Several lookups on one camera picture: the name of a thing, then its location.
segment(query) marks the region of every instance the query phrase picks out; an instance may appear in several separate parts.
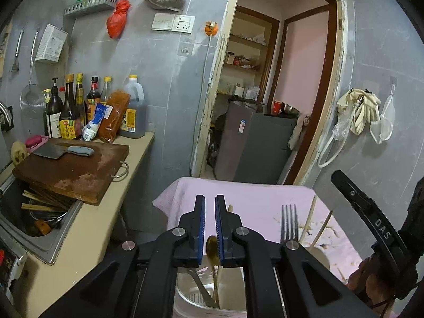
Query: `faucet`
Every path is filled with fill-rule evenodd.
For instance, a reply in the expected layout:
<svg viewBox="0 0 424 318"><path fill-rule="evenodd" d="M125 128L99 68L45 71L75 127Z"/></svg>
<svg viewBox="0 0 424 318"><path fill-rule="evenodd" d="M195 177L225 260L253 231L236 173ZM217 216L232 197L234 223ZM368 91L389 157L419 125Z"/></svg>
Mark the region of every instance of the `faucet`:
<svg viewBox="0 0 424 318"><path fill-rule="evenodd" d="M3 113L6 122L9 124L9 127L12 126L12 115L10 114L9 109L7 108L7 106L0 101L0 112Z"/></svg>

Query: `fork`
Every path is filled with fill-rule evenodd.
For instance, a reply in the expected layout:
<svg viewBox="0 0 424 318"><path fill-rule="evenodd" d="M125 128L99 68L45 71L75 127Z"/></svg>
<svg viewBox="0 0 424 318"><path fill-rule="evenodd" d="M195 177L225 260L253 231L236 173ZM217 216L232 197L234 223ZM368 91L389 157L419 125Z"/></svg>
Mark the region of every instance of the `fork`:
<svg viewBox="0 0 424 318"><path fill-rule="evenodd" d="M299 240L299 224L297 219L297 208L296 205L283 205L281 206L281 241L280 243L286 243L287 247L295 247L293 250L298 248Z"/></svg>

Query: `plastic jug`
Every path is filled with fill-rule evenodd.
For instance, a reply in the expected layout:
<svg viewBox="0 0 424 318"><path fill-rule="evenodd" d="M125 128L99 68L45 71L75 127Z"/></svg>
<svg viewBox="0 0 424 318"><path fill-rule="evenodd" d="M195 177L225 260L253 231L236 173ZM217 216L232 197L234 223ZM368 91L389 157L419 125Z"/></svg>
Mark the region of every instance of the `plastic jug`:
<svg viewBox="0 0 424 318"><path fill-rule="evenodd" d="M124 91L131 95L127 111L122 119L119 134L132 139L139 139L146 133L147 103L144 91L137 82L136 75L129 76L129 82Z"/></svg>

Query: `red plastic bag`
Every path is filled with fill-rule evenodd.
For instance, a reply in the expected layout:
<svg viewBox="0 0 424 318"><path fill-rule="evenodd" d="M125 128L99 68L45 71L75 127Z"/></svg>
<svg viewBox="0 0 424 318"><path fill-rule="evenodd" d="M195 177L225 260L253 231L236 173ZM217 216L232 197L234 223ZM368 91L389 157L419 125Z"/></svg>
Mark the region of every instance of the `red plastic bag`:
<svg viewBox="0 0 424 318"><path fill-rule="evenodd" d="M110 38L118 38L127 23L127 11L131 7L130 1L119 0L116 3L115 11L107 18L106 27Z"/></svg>

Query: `metal bowl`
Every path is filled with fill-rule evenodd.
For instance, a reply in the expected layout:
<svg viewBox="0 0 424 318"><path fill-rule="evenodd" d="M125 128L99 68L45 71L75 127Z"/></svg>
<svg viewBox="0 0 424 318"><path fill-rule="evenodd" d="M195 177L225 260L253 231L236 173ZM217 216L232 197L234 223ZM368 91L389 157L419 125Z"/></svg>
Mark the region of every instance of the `metal bowl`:
<svg viewBox="0 0 424 318"><path fill-rule="evenodd" d="M281 104L281 111L287 115L297 116L299 115L299 110L295 109L293 106L290 106L286 103Z"/></svg>

